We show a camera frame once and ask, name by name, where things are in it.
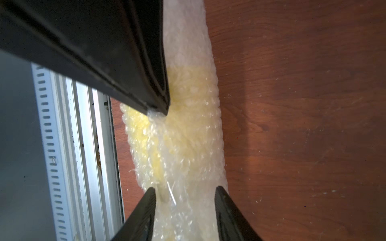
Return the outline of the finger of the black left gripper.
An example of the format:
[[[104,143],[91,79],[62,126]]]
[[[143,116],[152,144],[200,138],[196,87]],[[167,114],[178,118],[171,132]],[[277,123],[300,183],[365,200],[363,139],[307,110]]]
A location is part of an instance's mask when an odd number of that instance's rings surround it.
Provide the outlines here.
[[[1,49],[167,114],[163,1],[1,1]]]

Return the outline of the yellow plastic wine glass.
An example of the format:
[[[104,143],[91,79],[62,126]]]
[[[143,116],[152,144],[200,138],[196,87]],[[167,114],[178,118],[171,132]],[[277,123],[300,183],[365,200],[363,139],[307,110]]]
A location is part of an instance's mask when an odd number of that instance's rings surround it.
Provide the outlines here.
[[[167,70],[171,105],[167,115],[140,113],[121,104],[125,132],[143,189],[168,181],[192,185],[224,172],[224,144],[215,69]]]

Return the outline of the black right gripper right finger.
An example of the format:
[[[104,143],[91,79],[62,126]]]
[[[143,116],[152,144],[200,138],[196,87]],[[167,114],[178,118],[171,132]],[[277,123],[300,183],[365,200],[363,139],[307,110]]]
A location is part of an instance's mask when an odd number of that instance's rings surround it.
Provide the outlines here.
[[[222,186],[216,188],[215,210],[220,241],[263,241]]]

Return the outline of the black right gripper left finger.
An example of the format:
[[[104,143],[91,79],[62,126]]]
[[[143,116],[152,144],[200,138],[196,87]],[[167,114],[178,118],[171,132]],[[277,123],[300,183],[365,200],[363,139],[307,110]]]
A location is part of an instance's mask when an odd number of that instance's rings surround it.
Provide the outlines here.
[[[151,241],[155,210],[156,192],[150,187],[112,241]]]

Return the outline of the bubble wrap sheet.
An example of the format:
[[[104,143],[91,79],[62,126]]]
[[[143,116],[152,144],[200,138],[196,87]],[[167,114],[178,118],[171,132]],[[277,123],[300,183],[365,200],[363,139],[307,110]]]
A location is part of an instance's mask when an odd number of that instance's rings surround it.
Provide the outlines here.
[[[155,241],[216,241],[227,187],[218,77],[203,1],[164,1],[167,115],[121,105],[139,186],[154,188]]]

